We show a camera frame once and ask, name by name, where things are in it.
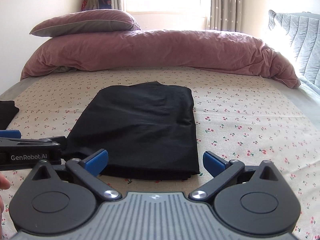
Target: pink duvet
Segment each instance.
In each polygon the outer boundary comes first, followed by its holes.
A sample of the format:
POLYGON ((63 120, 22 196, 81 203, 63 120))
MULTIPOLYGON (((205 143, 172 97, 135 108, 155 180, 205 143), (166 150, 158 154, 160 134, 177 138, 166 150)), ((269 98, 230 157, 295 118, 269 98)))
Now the pink duvet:
POLYGON ((284 56, 262 40, 236 32, 157 30, 59 36, 33 53, 21 79, 49 74, 58 66, 87 71, 189 66, 272 78, 289 88, 300 85, 284 56))

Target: black folded cloth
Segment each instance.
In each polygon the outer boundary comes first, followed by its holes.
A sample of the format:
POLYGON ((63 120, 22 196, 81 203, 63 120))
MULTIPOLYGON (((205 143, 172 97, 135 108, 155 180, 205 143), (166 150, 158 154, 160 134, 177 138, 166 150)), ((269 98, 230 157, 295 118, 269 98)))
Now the black folded cloth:
POLYGON ((109 153, 101 174, 188 179, 199 174, 191 90, 148 82, 98 92, 67 137, 64 159, 109 153))
POLYGON ((19 112, 14 101, 0 101, 0 130, 7 129, 8 125, 19 112))

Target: cherry print bedsheet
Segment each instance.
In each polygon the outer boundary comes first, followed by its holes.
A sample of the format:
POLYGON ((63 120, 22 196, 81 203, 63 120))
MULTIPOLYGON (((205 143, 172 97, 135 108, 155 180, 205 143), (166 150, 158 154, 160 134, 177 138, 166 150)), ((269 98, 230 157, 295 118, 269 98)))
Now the cherry print bedsheet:
MULTIPOLYGON (((212 178, 202 165, 202 154, 206 150, 226 160, 239 159, 247 165, 259 165, 269 159, 300 200, 301 216, 295 236, 317 239, 320 235, 320 133, 264 78, 187 67, 50 74, 15 99, 20 112, 8 129, 19 129, 23 138, 67 136, 100 89, 150 81, 187 86, 192 90, 201 173, 186 181, 106 176, 101 176, 101 180, 123 194, 130 190, 188 194, 212 178)), ((9 202, 28 172, 2 171, 12 184, 9 190, 1 191, 5 205, 2 217, 5 239, 15 233, 8 212, 9 202)))

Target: silver bolt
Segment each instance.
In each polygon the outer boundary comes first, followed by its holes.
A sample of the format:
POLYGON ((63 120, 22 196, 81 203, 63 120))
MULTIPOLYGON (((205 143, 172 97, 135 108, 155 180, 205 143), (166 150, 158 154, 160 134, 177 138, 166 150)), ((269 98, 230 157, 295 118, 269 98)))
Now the silver bolt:
POLYGON ((191 196, 196 199, 203 199, 207 196, 207 193, 202 190, 195 190, 191 193, 191 196))
POLYGON ((114 199, 114 198, 117 198, 119 196, 119 192, 117 192, 115 190, 106 190, 103 193, 103 196, 105 198, 108 198, 108 199, 114 199))

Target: pillow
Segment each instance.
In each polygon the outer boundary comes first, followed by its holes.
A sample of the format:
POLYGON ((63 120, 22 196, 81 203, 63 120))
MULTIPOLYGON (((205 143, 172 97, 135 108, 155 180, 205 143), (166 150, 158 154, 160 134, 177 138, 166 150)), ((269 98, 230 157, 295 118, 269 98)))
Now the pillow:
POLYGON ((45 20, 34 27, 30 34, 53 38, 77 33, 135 30, 140 30, 140 27, 130 14, 115 9, 98 9, 69 13, 45 20))
POLYGON ((270 46, 291 61, 300 80, 320 88, 320 15, 270 10, 269 30, 270 46))

